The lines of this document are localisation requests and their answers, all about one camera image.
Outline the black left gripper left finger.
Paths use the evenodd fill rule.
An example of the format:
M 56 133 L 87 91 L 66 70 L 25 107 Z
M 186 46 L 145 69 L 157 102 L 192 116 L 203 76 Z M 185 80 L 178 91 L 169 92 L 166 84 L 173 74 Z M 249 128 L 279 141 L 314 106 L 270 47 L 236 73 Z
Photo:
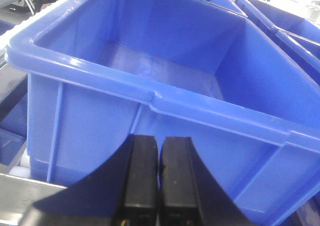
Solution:
M 131 134 L 124 191 L 112 225 L 155 225 L 158 206 L 158 145 L 153 136 Z

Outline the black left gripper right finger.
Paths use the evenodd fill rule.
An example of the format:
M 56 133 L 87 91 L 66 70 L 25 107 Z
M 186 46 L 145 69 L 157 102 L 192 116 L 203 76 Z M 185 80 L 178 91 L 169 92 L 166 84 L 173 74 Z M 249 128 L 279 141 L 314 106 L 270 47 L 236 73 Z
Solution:
M 160 225 L 203 225 L 190 137 L 167 137 L 160 152 Z

